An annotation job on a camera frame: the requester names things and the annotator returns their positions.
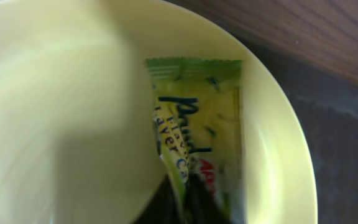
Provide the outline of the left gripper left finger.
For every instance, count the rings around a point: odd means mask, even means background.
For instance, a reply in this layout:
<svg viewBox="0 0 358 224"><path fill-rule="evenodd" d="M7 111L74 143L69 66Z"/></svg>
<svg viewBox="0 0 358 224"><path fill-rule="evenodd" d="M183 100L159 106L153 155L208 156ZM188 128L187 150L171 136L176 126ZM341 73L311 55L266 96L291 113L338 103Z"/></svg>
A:
<svg viewBox="0 0 358 224"><path fill-rule="evenodd" d="M167 175L134 224L181 224L175 196Z"/></svg>

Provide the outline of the green orange snack wrapper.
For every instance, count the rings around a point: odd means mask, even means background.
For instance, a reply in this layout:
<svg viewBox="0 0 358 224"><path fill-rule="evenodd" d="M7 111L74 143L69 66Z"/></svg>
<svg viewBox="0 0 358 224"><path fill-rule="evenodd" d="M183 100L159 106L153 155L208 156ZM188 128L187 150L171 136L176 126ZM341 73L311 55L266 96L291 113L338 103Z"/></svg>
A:
<svg viewBox="0 0 358 224"><path fill-rule="evenodd" d="M153 123L158 155L173 190L180 220L190 177L197 176L231 223L245 223L240 60L150 58Z"/></svg>

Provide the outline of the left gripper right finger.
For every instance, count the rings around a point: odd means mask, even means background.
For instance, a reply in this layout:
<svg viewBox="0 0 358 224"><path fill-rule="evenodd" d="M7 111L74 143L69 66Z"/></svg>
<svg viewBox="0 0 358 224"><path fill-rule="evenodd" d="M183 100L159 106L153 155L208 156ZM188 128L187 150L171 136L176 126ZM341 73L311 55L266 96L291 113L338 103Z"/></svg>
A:
<svg viewBox="0 0 358 224"><path fill-rule="evenodd" d="M196 174L190 174L185 194L185 212L191 224L231 224Z"/></svg>

